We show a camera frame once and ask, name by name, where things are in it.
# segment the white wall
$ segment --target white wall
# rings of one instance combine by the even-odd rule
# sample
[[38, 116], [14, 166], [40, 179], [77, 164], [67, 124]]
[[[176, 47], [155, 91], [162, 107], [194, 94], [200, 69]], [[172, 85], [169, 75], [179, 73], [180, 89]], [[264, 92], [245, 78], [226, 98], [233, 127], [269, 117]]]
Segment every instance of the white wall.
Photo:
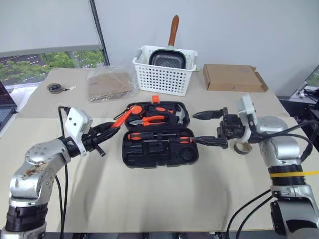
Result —
[[[319, 0], [96, 0], [96, 6], [111, 64], [133, 68], [140, 46], [166, 46], [175, 14], [175, 46], [197, 50], [199, 66], [256, 66], [277, 95], [291, 95], [319, 64]], [[0, 52], [98, 44], [88, 0], [1, 1], [0, 15], [7, 19]]]
[[29, 49], [98, 45], [89, 6], [88, 0], [1, 0], [0, 57]]

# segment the black tool case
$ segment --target black tool case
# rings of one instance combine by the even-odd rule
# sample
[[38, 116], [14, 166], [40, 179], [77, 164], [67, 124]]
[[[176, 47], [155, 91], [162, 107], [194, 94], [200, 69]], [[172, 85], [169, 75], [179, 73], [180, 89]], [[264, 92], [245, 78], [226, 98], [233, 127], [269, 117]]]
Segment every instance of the black tool case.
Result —
[[[125, 121], [129, 131], [123, 137], [122, 158], [128, 167], [156, 168], [157, 165], [174, 167], [196, 162], [198, 159], [196, 143], [183, 141], [183, 138], [194, 137], [193, 132], [186, 128], [189, 124], [189, 115], [183, 103], [168, 101], [160, 103], [139, 102], [129, 104], [128, 109], [134, 105], [141, 106], [143, 110], [140, 114], [131, 113]], [[180, 107], [183, 108], [185, 113], [182, 123], [178, 123], [179, 117], [176, 116]], [[141, 120], [143, 117], [152, 116], [164, 116], [164, 120], [151, 121], [164, 121], [164, 123], [149, 126], [130, 124], [130, 122]], [[144, 133], [143, 139], [139, 139], [141, 137], [137, 135], [140, 132]]]

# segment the black pole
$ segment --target black pole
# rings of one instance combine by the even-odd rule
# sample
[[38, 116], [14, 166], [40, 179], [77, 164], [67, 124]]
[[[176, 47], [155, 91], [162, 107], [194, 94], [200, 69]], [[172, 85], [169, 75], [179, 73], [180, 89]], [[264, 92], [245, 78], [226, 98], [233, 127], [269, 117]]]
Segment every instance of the black pole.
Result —
[[98, 31], [98, 34], [99, 34], [99, 37], [100, 37], [100, 41], [101, 41], [101, 44], [102, 44], [102, 54], [103, 54], [103, 58], [104, 58], [104, 63], [105, 63], [105, 65], [109, 66], [110, 65], [110, 61], [109, 61], [108, 53], [106, 51], [104, 38], [103, 38], [102, 31], [101, 31], [100, 21], [99, 21], [98, 13], [96, 11], [94, 0], [90, 0], [90, 5], [91, 5], [91, 9], [92, 9], [92, 14], [93, 14], [96, 30]]

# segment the yellow tape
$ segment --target yellow tape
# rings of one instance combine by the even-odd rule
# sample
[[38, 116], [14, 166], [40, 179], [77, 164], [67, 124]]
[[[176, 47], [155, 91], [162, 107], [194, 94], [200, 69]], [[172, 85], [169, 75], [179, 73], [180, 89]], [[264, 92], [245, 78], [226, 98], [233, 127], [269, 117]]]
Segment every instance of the yellow tape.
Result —
[[271, 173], [271, 178], [284, 178], [284, 177], [300, 177], [300, 176], [312, 176], [318, 175], [319, 171], [313, 172], [290, 172], [290, 173]]

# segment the white plastic basket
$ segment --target white plastic basket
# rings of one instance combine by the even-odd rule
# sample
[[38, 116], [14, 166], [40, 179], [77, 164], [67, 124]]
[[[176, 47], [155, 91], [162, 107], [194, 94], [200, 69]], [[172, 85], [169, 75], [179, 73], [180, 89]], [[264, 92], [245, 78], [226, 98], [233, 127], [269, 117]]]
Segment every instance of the white plastic basket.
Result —
[[186, 69], [149, 65], [149, 58], [157, 46], [142, 46], [133, 59], [139, 88], [177, 96], [185, 96], [191, 73], [196, 69], [197, 51], [176, 49], [186, 57]]

